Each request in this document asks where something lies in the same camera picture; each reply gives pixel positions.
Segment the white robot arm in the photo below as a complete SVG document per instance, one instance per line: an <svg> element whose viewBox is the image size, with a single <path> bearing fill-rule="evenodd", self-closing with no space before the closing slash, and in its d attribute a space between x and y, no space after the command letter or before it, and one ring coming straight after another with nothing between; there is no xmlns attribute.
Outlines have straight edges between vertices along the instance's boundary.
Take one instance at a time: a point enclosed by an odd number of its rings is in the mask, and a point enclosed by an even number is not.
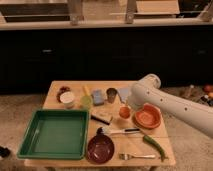
<svg viewBox="0 0 213 171"><path fill-rule="evenodd" d="M133 82L128 96L130 106L151 103L213 138L213 108L165 93L160 86L161 80L155 74L148 74Z"/></svg>

